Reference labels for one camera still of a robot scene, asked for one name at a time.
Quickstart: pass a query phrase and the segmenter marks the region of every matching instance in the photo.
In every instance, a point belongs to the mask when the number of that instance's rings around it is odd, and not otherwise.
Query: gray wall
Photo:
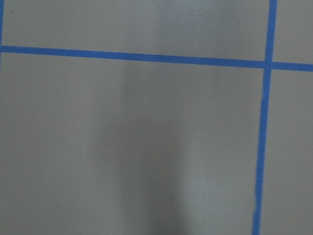
[[[312,63],[309,0],[274,61]],[[2,44],[263,61],[268,1],[7,0]],[[1,235],[249,235],[262,69],[1,54]],[[263,235],[312,233],[313,74],[272,72]]]

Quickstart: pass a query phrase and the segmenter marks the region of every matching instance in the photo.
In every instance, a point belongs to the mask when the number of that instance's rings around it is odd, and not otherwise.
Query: blue painter's tape
[[[0,48],[2,45],[3,11],[4,11],[4,0],[0,0]]]
[[[218,58],[188,57],[174,55],[152,55],[152,54],[106,52],[93,50],[2,46],[1,51],[10,53],[36,54],[36,55],[38,54],[59,55],[59,56],[74,56],[87,58],[115,59],[115,60],[135,60],[135,61],[150,61],[175,64],[212,65],[212,66],[228,66],[242,68],[257,68],[257,69],[262,69],[264,67],[263,61],[253,61],[253,60],[218,59]]]
[[[263,74],[263,91],[260,113],[260,130],[259,130],[259,144],[258,144],[258,158],[256,166],[256,179],[255,179],[255,211],[253,215],[252,234],[260,234],[261,226],[261,212],[262,212],[262,190],[263,190],[263,176],[264,176],[264,162],[266,150],[266,134],[268,123],[268,104],[269,104],[269,91],[271,79],[271,64],[273,60],[274,49],[274,36],[275,36],[275,23],[276,23],[276,9],[277,0],[269,1],[268,10],[268,32],[265,51],[265,67]]]
[[[274,69],[274,70],[293,70],[293,71],[313,72],[313,65],[311,65],[311,64],[273,62],[272,63],[272,69]]]

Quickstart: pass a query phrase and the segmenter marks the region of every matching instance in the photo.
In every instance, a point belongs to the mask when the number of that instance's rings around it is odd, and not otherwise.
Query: vertical tape strip
[[[4,10],[4,0],[0,0],[0,68],[1,68],[3,10]]]
[[[260,234],[261,227],[261,212],[262,212],[262,190],[263,190],[263,176],[264,176],[264,162],[266,150],[266,134],[268,124],[268,103],[270,92],[271,66],[273,60],[274,49],[274,35],[276,23],[276,9],[277,0],[269,1],[268,10],[268,32],[265,51],[265,67],[263,73],[263,90],[260,113],[260,129],[259,129],[259,144],[258,144],[258,158],[256,166],[256,180],[255,180],[255,211],[253,215],[252,235]]]

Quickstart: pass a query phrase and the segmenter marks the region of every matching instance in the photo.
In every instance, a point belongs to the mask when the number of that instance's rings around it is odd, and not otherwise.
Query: blue tape
[[[71,50],[71,49],[53,49],[53,48],[38,48],[38,47],[2,46],[1,52],[36,54],[36,55],[39,54],[39,55],[103,58],[103,59],[115,59],[115,60],[150,61],[150,62],[163,62],[163,63],[175,63],[175,64],[228,66],[228,67],[242,67],[242,68],[257,68],[257,69],[262,69],[264,67],[263,61],[253,61],[253,60],[217,59],[217,58],[174,56],[174,55],[152,55],[152,54],[106,52],[106,51],[93,51],[93,50]]]
[[[284,63],[273,62],[272,69],[274,70],[293,70],[293,71],[307,71],[313,72],[313,65],[310,64],[296,64],[296,63]]]
[[[4,11],[4,0],[0,0],[0,48],[2,45],[3,11]]]
[[[263,74],[263,90],[260,113],[260,130],[259,130],[259,144],[258,144],[258,158],[256,166],[255,179],[255,211],[253,215],[252,234],[260,234],[261,212],[262,212],[262,190],[264,177],[264,162],[266,150],[266,134],[268,125],[268,103],[271,79],[271,66],[273,60],[275,23],[276,23],[277,0],[269,1],[268,10],[268,32],[265,51],[265,67]]]

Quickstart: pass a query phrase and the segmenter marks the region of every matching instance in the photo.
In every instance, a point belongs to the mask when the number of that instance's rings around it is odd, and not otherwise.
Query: grid line
[[[266,137],[268,125],[268,104],[270,92],[270,80],[274,51],[274,37],[276,24],[276,10],[277,0],[269,1],[268,9],[268,32],[266,39],[265,61],[263,71],[263,88],[262,101],[260,111],[260,128],[259,128],[259,142],[258,142],[258,157],[256,164],[255,175],[255,211],[252,222],[252,235],[259,235],[261,228],[261,213],[262,213],[262,192],[264,179],[264,162],[266,151]]]
[[[193,64],[207,66],[226,66],[263,69],[263,88],[262,101],[260,111],[260,126],[258,139],[258,153],[256,165],[255,179],[255,212],[253,215],[252,235],[260,234],[261,212],[262,212],[262,190],[264,176],[264,162],[266,156],[266,136],[268,122],[268,105],[270,94],[270,80],[272,70],[289,70],[289,71],[313,71],[313,64],[274,62],[274,34],[278,0],[269,0],[268,10],[268,28],[266,52],[264,61],[256,60],[238,60],[238,59],[221,59],[207,57],[190,57],[190,56],[175,56],[175,55],[156,55],[156,54],[139,54],[139,53],[123,53],[123,52],[108,52],[108,51],[92,51],[92,50],[74,50],[61,48],[41,48],[41,47],[19,47],[19,46],[2,46],[2,24],[4,0],[0,0],[0,59],[1,53],[21,53],[21,54],[36,54],[36,55],[51,55],[51,56],[71,56],[84,58],[101,58],[115,60],[131,60],[145,62],[161,62],[174,64]]]
[[[266,66],[265,61],[258,60],[237,60],[237,59],[221,59],[210,57],[139,54],[139,53],[124,53],[124,52],[96,51],[96,50],[74,50],[74,49],[43,48],[43,47],[1,46],[0,52],[113,59],[113,60],[133,60],[133,61],[160,62],[173,64],[226,66],[226,67],[239,67],[252,69],[264,69]],[[307,71],[307,72],[313,71],[313,64],[272,61],[270,64],[267,64],[267,66],[271,67],[272,70]]]

